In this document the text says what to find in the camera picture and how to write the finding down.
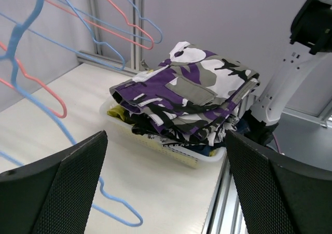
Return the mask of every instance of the tabletop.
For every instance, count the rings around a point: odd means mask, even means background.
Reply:
[[[76,141],[103,129],[107,131],[109,142],[102,169],[105,189],[125,199],[144,219],[141,227],[131,228],[91,209],[85,233],[200,234],[222,162],[193,169],[113,130],[99,114],[99,107],[109,97],[109,87],[129,78],[82,64],[48,85],[65,101],[68,116],[63,123]],[[33,95],[61,111],[45,90]],[[0,113],[0,150],[25,164],[69,146],[57,125],[27,99]],[[0,158],[0,173],[14,167]],[[137,221],[122,204],[105,199],[98,190],[94,203],[129,221]]]

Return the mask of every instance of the camouflage clothing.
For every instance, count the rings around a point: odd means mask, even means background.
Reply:
[[[159,69],[109,90],[130,112],[148,115],[159,134],[200,143],[254,90],[257,78],[237,61],[179,42]]]

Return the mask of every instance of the pocket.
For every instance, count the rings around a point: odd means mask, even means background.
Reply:
[[[196,84],[185,77],[177,77],[165,86],[180,97],[199,106],[204,106],[216,97],[216,93],[212,90]]]

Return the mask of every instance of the gray floor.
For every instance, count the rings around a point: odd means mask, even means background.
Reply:
[[[275,134],[285,155],[332,171],[332,129],[283,114]]]

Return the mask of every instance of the gray wall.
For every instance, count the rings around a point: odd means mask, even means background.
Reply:
[[[86,0],[71,0],[77,7],[87,10]],[[24,21],[35,5],[35,0],[0,0],[0,10],[17,21]],[[0,16],[0,41],[8,44],[14,24]],[[89,32],[80,21],[59,9],[45,3],[32,29],[47,35],[74,49],[93,51]],[[74,53],[66,51],[33,33],[26,32],[17,50],[19,58],[27,72],[48,83],[78,65]],[[8,61],[0,63],[0,77],[9,81],[11,65]],[[19,84],[32,92],[39,88],[21,75]],[[21,97],[3,84],[0,84],[0,111],[19,101]]]
[[[125,0],[114,0],[130,12]],[[262,92],[283,58],[290,25],[306,0],[145,0],[145,15],[158,24],[164,41],[144,51],[150,67],[156,67],[182,40],[222,53],[260,72]],[[105,0],[98,0],[101,18],[124,27],[120,14]],[[146,26],[156,36],[156,32]],[[103,39],[126,58],[129,44],[110,34]],[[103,49],[107,56],[111,52]],[[288,107],[318,115],[332,99],[332,58],[327,59],[301,85]]]

